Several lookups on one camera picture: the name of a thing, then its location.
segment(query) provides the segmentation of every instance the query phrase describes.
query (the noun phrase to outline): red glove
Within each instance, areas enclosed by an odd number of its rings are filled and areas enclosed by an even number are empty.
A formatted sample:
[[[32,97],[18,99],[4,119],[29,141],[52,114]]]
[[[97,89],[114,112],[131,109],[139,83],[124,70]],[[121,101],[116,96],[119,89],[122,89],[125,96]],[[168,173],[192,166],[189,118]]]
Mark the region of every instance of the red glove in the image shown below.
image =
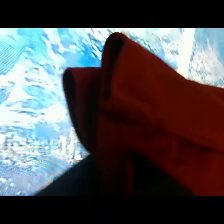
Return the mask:
[[[137,152],[195,195],[224,195],[223,89],[186,80],[119,33],[101,68],[68,68],[63,84],[105,192],[134,194]]]

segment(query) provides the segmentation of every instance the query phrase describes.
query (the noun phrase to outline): folded fabric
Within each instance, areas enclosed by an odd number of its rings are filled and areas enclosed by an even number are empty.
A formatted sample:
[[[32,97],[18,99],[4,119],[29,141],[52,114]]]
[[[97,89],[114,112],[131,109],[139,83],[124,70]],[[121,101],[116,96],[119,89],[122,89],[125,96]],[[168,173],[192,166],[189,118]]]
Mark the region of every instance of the folded fabric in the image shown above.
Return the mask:
[[[105,192],[134,194],[139,153],[195,195],[224,195],[223,89],[186,80],[120,33],[100,68],[68,68],[63,85]]]

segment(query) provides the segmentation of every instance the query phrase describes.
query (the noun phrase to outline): blue and white patterned background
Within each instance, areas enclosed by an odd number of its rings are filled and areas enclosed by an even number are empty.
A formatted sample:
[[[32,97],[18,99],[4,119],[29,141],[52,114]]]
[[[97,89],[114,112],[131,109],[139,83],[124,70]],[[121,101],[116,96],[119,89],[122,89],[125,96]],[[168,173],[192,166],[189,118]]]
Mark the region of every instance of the blue and white patterned background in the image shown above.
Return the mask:
[[[62,74],[71,66],[100,66],[105,40],[115,31],[126,33],[174,69],[181,67],[180,49],[187,43],[182,28],[0,29],[0,195],[32,195],[87,155],[71,126]],[[193,32],[199,41],[187,43],[193,52],[185,63],[188,78],[220,84],[223,65],[214,43],[200,46],[200,32],[205,31]]]

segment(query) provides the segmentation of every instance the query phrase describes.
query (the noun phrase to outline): red garment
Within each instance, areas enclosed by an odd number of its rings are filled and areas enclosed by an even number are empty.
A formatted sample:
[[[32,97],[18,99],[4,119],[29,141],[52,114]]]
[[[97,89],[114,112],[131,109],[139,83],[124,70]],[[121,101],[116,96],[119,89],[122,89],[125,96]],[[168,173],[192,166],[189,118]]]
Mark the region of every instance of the red garment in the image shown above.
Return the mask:
[[[134,194],[139,152],[193,194],[224,195],[223,89],[186,80],[120,33],[101,68],[68,68],[64,85],[71,74],[70,115],[106,192]]]

